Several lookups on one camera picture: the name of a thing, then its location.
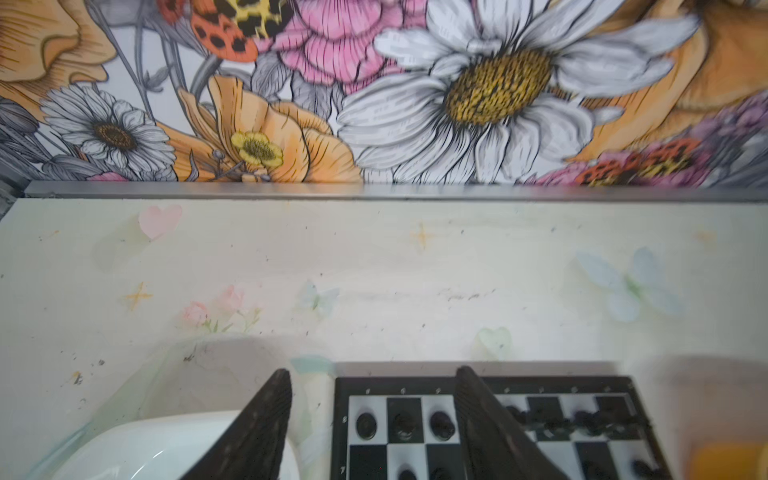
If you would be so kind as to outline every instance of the chessboard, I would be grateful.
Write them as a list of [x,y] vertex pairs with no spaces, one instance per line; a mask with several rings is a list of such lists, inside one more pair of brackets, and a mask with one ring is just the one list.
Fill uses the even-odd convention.
[[[630,378],[487,377],[571,480],[671,478]],[[340,377],[331,480],[481,480],[462,461],[454,377]]]

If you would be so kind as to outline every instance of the blue butterfly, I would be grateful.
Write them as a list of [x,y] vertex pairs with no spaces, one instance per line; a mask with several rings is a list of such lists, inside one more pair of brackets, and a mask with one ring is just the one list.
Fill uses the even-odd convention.
[[661,267],[646,247],[635,251],[632,267],[624,275],[589,253],[577,252],[576,260],[592,283],[610,290],[606,305],[619,322],[635,321],[642,302],[669,316],[680,316],[684,312],[682,302],[664,287]]
[[320,318],[328,318],[336,305],[340,291],[334,288],[320,293],[317,291],[317,286],[311,280],[307,280],[299,293],[299,307],[317,312]]

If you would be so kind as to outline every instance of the yellow star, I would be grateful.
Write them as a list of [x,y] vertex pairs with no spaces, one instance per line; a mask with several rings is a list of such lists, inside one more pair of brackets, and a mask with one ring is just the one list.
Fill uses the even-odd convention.
[[414,238],[419,242],[419,245],[422,246],[422,250],[427,249],[427,239],[430,238],[432,235],[429,235],[424,230],[424,222],[419,222],[419,232],[418,233],[411,233]]
[[133,295],[126,295],[125,298],[129,300],[133,300],[131,303],[131,312],[134,311],[134,308],[136,308],[136,305],[139,304],[139,302],[145,298],[152,298],[154,295],[150,295],[149,293],[142,293],[141,291],[144,289],[144,282],[139,283],[139,290],[134,293]]

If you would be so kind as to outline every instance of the metal strip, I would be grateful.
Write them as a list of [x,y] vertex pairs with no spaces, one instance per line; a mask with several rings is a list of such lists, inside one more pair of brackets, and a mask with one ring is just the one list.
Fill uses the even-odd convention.
[[33,181],[33,198],[768,202],[768,189],[523,187],[512,185],[242,184]]

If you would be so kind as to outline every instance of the pink heart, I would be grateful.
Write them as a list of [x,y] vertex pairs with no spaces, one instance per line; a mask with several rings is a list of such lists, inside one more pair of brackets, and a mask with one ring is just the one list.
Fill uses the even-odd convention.
[[139,214],[139,227],[149,240],[157,240],[176,230],[180,221],[181,205],[170,205],[165,210],[153,205]]

